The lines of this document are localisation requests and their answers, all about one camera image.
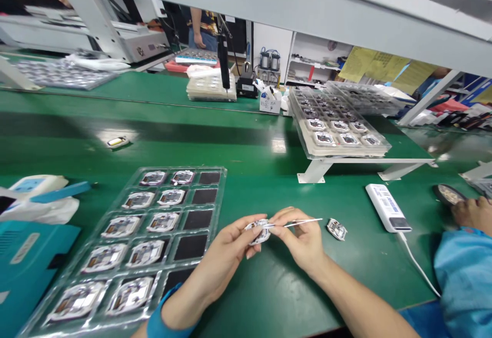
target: black device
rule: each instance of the black device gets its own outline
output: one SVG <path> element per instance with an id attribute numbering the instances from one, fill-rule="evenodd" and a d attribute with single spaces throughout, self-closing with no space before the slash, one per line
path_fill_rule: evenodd
<path id="1" fill-rule="evenodd" d="M 236 94 L 238 97 L 258 98 L 258 88 L 253 85 L 256 74 L 251 69 L 250 63 L 244 63 L 241 76 L 236 83 Z"/>

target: clear plastic blister tray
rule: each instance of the clear plastic blister tray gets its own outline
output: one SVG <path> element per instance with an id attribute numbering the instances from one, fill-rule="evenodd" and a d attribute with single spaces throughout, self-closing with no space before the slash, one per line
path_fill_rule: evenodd
<path id="1" fill-rule="evenodd" d="M 229 82 L 231 87 L 225 90 L 220 75 L 194 77 L 188 82 L 186 92 L 192 101 L 235 102 L 237 101 L 236 80 L 231 73 L 229 73 Z"/>
<path id="2" fill-rule="evenodd" d="M 155 171 L 165 173 L 163 181 L 161 173 L 144 180 Z M 169 289 L 186 280 L 214 239 L 226 175 L 224 167 L 138 169 L 19 336 L 133 331 Z M 163 207 L 160 194 L 169 190 L 185 195 Z M 150 203 L 124 207 L 140 192 L 153 194 Z M 129 218 L 131 224 L 125 225 Z"/>
<path id="3" fill-rule="evenodd" d="M 381 157 L 391 148 L 343 96 L 299 87 L 289 95 L 289 101 L 308 158 Z"/>
<path id="4" fill-rule="evenodd" d="M 350 104 L 364 115 L 397 115 L 405 107 L 403 102 L 391 97 L 372 85 L 328 82 L 328 93 L 345 97 Z"/>
<path id="5" fill-rule="evenodd" d="M 119 74 L 95 71 L 71 65 L 65 60 L 55 62 L 20 61 L 15 67 L 35 84 L 46 87 L 90 90 Z"/>

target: label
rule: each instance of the label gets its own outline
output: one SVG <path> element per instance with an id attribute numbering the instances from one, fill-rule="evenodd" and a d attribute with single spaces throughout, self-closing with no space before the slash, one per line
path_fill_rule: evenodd
<path id="1" fill-rule="evenodd" d="M 34 243 L 36 243 L 37 239 L 39 238 L 41 234 L 40 233 L 31 233 L 24 244 L 19 248 L 19 251 L 15 254 L 15 256 L 10 260 L 11 265 L 15 264 L 20 264 L 22 260 L 26 257 L 27 253 L 29 250 L 34 246 Z"/>

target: usb cable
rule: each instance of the usb cable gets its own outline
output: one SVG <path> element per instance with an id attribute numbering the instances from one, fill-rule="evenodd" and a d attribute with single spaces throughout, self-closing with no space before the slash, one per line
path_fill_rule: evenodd
<path id="1" fill-rule="evenodd" d="M 408 251 L 410 257 L 412 258 L 412 261 L 414 262 L 415 266 L 417 266 L 417 269 L 419 269 L 420 273 L 424 277 L 427 284 L 429 284 L 429 287 L 432 289 L 432 292 L 434 292 L 437 297 L 441 298 L 441 295 L 439 294 L 439 292 L 434 288 L 431 281 L 429 280 L 429 278 L 427 278 L 427 275 L 425 275 L 424 271 L 422 270 L 422 268 L 420 267 L 420 265 L 418 264 L 418 262 L 415 260 L 414 256 L 412 255 L 412 251 L 410 251 L 410 247 L 408 246 L 408 242 L 406 240 L 405 234 L 403 234 L 402 232 L 398 232 L 398 236 L 403 241 L 403 244 L 405 245 L 406 250 Z"/>

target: cable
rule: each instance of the cable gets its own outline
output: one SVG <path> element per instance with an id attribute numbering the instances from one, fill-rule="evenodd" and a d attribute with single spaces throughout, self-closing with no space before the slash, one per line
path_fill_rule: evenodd
<path id="1" fill-rule="evenodd" d="M 412 254 L 412 251 L 410 251 L 410 247 L 408 246 L 408 242 L 406 240 L 405 235 L 402 232 L 398 232 L 397 234 L 400 237 L 400 239 L 403 241 L 403 243 L 404 243 L 404 245 L 406 247 L 406 250 L 408 251 L 410 257 L 412 258 L 412 261 L 414 262 L 415 266 L 417 266 L 417 268 L 419 269 L 420 273 L 424 277 L 425 281 L 427 282 L 427 284 L 429 284 L 429 287 L 432 289 L 432 292 L 434 292 L 437 297 L 441 298 L 441 295 L 439 294 L 439 292 L 434 288 L 434 286 L 432 285 L 431 281 L 427 278 L 427 275 L 425 275 L 424 271 L 420 267 L 419 263 L 415 260 L 414 255 Z"/>

